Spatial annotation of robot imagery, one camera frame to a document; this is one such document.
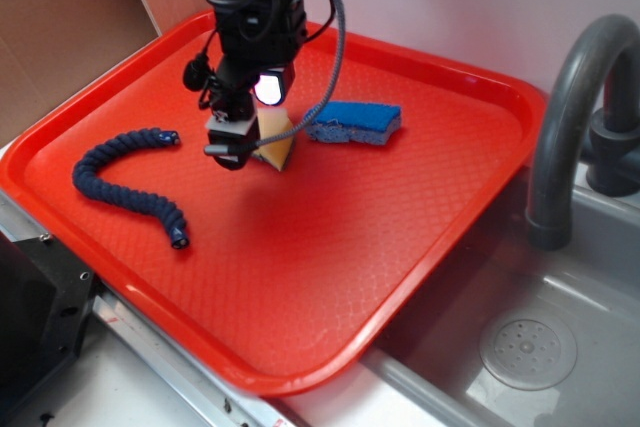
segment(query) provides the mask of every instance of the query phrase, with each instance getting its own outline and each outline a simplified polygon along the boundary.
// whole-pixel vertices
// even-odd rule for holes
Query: orange tray
[[[194,16],[29,129],[2,159],[0,185],[220,376],[259,395],[300,392],[357,359],[522,165],[545,99],[513,78],[349,35],[334,98],[400,105],[401,130],[385,147],[301,134],[284,172],[258,161],[229,172],[203,155],[209,112],[181,84],[212,25]],[[328,32],[296,60],[294,123],[322,96],[334,46]],[[192,242],[181,251],[156,219],[71,183],[85,151],[152,126],[182,144],[101,176],[174,200]]]

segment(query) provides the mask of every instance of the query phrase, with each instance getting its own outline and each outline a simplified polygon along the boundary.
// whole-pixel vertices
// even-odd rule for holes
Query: gray cable
[[[318,114],[325,108],[325,106],[329,103],[331,96],[336,88],[338,83],[338,78],[340,77],[340,69],[342,68],[342,61],[344,59],[344,48],[346,44],[346,35],[347,35],[347,26],[344,12],[344,4],[342,0],[333,0],[336,6],[336,19],[338,21],[338,45],[336,47],[336,56],[333,64],[333,71],[331,72],[331,78],[329,79],[329,84],[327,85],[327,89],[324,93],[324,96],[320,100],[320,102],[311,109],[305,118],[295,125],[290,130],[283,132],[278,135],[274,135],[271,137],[267,137],[266,139],[258,140],[255,145],[256,147],[260,147],[262,145],[271,144],[273,142],[279,142],[280,140],[288,139],[289,137],[293,137],[306,126],[308,126],[313,120],[318,116]]]

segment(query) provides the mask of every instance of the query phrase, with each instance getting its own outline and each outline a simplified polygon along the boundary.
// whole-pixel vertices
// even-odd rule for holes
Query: blue sponge
[[[400,128],[400,114],[400,107],[392,105],[332,101],[305,130],[319,142],[384,145]]]

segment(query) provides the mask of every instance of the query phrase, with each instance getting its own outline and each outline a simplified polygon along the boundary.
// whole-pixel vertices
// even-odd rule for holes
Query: stainless steel sink
[[[537,251],[526,180],[500,194],[375,347],[423,382],[431,408],[456,412],[452,424],[640,425],[640,210],[576,187],[572,242]]]

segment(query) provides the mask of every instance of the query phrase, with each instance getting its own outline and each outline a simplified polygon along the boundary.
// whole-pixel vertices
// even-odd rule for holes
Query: faucet
[[[593,112],[602,88],[603,107]],[[640,31],[628,17],[601,17],[574,44],[549,98],[525,212],[532,245],[555,250],[571,240],[579,160],[589,164],[587,182],[596,192],[640,190],[639,101]]]

